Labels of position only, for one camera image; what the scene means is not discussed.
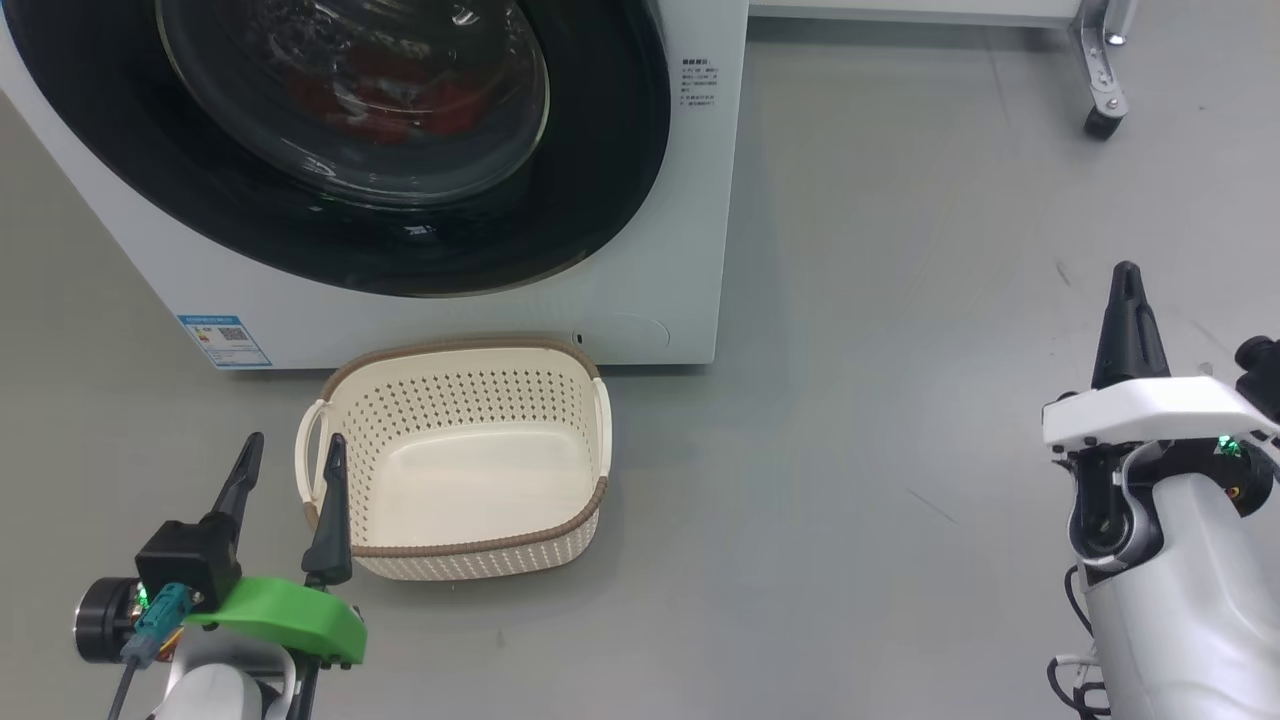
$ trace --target basket handle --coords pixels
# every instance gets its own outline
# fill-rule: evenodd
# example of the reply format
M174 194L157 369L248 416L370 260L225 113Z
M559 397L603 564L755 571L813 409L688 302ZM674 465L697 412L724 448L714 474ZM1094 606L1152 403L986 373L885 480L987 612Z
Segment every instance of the basket handle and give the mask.
M594 378L591 384L595 386L595 429L600 433L600 477L608 478L613 465L613 406L604 380Z
M307 521L314 528L320 520L320 503L324 502L325 484L320 479L323 466L319 461L307 462L307 445L311 441L311 430L315 429L316 419L320 420L320 438L329 437L329 415L324 411L329 404L316 400L302 415L298 425L298 437L293 442L293 474L298 483L298 496L302 498L302 510L307 514ZM325 443L320 443L323 452Z

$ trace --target blue and white sticker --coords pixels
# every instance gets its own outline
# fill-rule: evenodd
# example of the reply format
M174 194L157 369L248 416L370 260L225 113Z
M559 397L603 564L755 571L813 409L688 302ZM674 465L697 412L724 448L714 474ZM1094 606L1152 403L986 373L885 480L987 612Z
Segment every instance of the blue and white sticker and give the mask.
M205 355L218 368L270 368L248 328L236 315L178 315Z

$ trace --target beige plastic basket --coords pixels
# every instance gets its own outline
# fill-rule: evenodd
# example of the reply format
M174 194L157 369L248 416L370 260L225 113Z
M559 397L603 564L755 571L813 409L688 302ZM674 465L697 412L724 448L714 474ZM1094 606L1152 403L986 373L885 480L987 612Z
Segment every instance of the beige plastic basket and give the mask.
M321 438L347 438L352 556L379 575L544 570L595 536L613 425L599 372L572 346L451 342L338 370L294 446L312 528L324 502L320 464L307 457L316 423Z

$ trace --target basket bottom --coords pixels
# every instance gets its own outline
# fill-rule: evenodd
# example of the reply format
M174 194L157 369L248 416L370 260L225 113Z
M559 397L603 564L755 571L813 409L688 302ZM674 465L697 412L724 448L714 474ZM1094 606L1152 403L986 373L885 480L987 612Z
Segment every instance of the basket bottom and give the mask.
M355 544L425 547L499 539L573 519L595 492L581 434L552 423L430 430L388 446Z

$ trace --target white washing machine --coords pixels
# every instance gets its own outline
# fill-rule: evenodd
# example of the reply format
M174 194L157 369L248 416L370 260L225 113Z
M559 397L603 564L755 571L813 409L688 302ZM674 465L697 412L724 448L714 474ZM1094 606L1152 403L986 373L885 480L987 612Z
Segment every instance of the white washing machine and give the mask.
M748 0L4 0L0 88L214 365L709 363Z

